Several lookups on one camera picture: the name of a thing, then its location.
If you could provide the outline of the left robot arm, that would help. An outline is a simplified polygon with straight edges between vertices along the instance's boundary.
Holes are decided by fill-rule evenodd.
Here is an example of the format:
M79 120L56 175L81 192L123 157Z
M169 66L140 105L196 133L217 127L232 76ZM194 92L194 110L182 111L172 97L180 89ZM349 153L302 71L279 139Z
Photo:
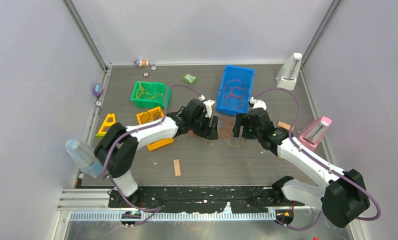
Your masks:
M188 132L207 140L218 139L219 118L212 114L214 104L214 100L192 99L181 111L167 113L161 119L136 126L116 122L108 129L93 153L122 192L123 203L135 207L141 199L131 173L137 150Z

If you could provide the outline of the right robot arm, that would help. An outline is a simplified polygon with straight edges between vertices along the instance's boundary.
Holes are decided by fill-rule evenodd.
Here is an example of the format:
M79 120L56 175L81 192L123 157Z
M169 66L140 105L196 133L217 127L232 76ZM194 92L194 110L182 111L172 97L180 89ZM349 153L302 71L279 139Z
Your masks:
M238 113L232 132L235 138L257 140L265 150L287 160L314 181L311 185L292 176L280 178L271 186L278 205L295 201L316 208L339 228L358 219L371 206L363 176L357 170L345 171L309 151L287 129L275 127L262 107Z

